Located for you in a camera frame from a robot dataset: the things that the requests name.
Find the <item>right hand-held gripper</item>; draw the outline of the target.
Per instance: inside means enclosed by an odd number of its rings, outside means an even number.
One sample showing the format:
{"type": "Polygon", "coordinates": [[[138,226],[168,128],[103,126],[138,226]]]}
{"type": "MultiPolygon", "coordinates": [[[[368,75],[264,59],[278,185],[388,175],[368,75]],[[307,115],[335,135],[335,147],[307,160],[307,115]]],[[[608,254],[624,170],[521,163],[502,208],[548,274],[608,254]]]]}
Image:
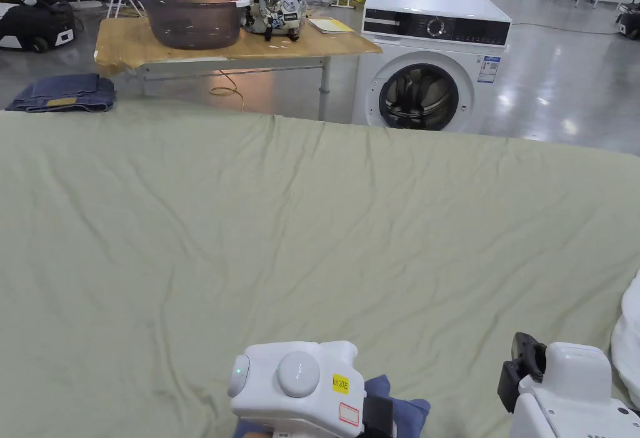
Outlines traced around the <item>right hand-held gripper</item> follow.
{"type": "Polygon", "coordinates": [[[510,437],[639,437],[639,411],[612,397],[612,367],[586,344],[515,333],[497,394],[510,437]]]}

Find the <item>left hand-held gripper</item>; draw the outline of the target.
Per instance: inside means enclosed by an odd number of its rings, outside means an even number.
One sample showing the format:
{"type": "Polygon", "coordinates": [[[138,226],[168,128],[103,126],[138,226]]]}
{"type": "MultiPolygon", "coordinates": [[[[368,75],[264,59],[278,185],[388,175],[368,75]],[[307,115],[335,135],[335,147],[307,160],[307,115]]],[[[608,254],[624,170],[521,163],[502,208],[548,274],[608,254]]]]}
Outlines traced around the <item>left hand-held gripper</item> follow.
{"type": "Polygon", "coordinates": [[[395,437],[394,404],[368,394],[349,341],[252,344],[236,357],[232,412],[273,437],[395,437]]]}

